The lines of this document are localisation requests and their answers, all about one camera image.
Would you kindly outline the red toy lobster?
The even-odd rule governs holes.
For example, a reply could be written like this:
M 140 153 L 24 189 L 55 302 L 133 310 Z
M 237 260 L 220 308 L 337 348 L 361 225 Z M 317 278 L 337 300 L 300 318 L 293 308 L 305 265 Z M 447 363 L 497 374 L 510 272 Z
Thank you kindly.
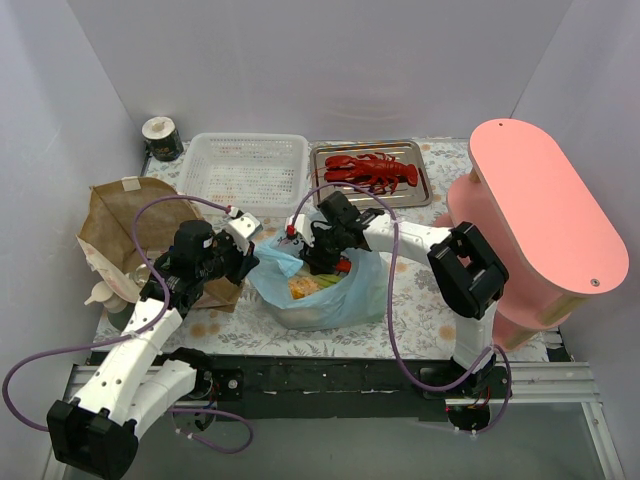
M 384 152 L 328 157 L 319 168 L 325 182 L 344 182 L 367 187 L 375 195 L 393 195 L 401 183 L 416 187 L 419 172 L 415 165 L 399 162 Z

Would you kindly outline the light blue plastic grocery bag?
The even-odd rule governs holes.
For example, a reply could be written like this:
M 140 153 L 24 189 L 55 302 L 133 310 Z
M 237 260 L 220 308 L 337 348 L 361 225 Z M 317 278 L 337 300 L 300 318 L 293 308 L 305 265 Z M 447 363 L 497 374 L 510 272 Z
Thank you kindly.
M 378 253 L 360 249 L 345 252 L 350 263 L 347 278 L 308 297 L 294 300 L 288 280 L 312 277 L 301 259 L 303 244 L 286 241 L 284 232 L 259 243 L 259 265 L 248 275 L 267 309 L 288 329 L 319 331 L 349 327 L 383 319 L 387 305 L 389 265 Z

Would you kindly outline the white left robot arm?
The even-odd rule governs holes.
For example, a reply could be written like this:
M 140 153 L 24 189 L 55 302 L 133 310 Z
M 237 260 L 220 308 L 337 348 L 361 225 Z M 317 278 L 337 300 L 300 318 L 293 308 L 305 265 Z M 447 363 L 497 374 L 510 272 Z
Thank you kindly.
M 154 376 L 147 371 L 207 283 L 225 278 L 240 284 L 258 265 L 252 238 L 261 228 L 249 213 L 220 232 L 205 220 L 180 224 L 172 246 L 155 260 L 121 342 L 70 401 L 50 408 L 57 460 L 101 479 L 120 479 L 144 433 L 178 400 L 215 399 L 229 376 L 217 373 L 201 351 L 179 348 Z

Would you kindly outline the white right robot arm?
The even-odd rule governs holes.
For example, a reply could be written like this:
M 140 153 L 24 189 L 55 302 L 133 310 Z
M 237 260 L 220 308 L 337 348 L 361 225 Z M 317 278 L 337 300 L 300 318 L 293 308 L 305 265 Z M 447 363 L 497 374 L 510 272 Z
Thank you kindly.
M 331 266 L 345 250 L 362 249 L 391 255 L 390 279 L 400 257 L 430 267 L 456 322 L 453 387 L 464 397 L 479 395 L 495 362 L 494 317 L 509 280 L 506 266 L 472 223 L 419 225 L 400 219 L 384 200 L 373 200 L 376 208 L 360 211 L 345 194 L 334 191 L 318 205 L 323 227 L 297 209 L 287 220 L 286 235 L 302 241 L 314 261 Z

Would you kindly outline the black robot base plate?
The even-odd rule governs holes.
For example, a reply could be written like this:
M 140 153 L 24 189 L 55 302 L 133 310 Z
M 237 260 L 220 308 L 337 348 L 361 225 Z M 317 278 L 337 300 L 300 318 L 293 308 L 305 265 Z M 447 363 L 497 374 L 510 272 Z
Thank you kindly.
M 188 399 L 212 403 L 250 420 L 416 418 L 444 422 L 456 401 L 484 412 L 504 399 L 507 372 L 497 361 L 461 385 L 442 391 L 463 370 L 450 360 L 409 360 L 412 375 L 436 388 L 414 385 L 395 360 L 205 355 L 180 348 L 169 356 L 198 368 Z

